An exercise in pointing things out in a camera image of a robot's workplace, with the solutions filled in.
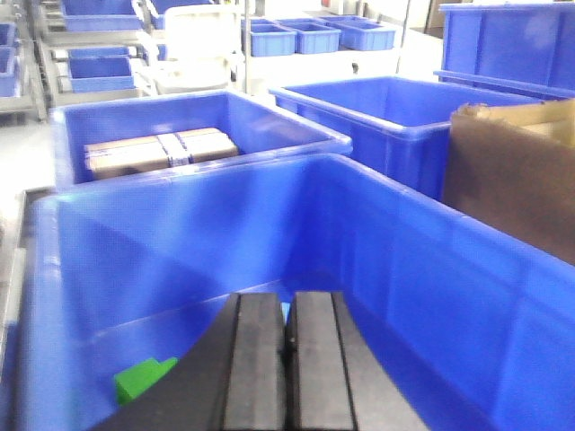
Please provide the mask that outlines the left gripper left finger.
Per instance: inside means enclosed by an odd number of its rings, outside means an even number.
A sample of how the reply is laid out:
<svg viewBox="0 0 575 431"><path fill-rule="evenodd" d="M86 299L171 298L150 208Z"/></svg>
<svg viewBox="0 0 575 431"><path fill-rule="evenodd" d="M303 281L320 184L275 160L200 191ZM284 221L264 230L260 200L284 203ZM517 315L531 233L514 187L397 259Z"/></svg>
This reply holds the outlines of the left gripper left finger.
<svg viewBox="0 0 575 431"><path fill-rule="evenodd" d="M272 293L231 294L164 377L98 430L283 430L284 320Z"/></svg>

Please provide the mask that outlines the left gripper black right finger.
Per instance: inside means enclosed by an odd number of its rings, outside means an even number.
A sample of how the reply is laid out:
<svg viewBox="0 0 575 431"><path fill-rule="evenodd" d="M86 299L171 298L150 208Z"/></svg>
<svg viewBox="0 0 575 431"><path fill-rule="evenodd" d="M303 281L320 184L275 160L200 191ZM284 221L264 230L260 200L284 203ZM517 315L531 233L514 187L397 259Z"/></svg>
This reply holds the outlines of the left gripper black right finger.
<svg viewBox="0 0 575 431"><path fill-rule="evenodd" d="M298 292L287 319L291 430L424 430L340 292Z"/></svg>

